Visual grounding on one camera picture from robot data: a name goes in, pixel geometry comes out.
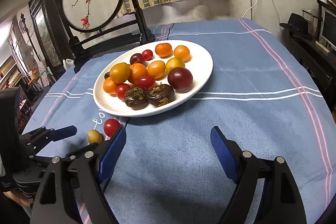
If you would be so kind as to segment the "person left hand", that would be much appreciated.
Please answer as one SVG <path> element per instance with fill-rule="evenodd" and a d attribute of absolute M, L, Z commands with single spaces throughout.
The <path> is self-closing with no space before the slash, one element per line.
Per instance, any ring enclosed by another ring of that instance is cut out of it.
<path fill-rule="evenodd" d="M 4 195 L 10 200 L 16 202 L 17 204 L 21 206 L 25 206 L 25 207 L 30 206 L 29 199 L 24 194 L 22 194 L 21 192 L 17 190 L 11 190 L 8 192 L 4 192 Z"/>

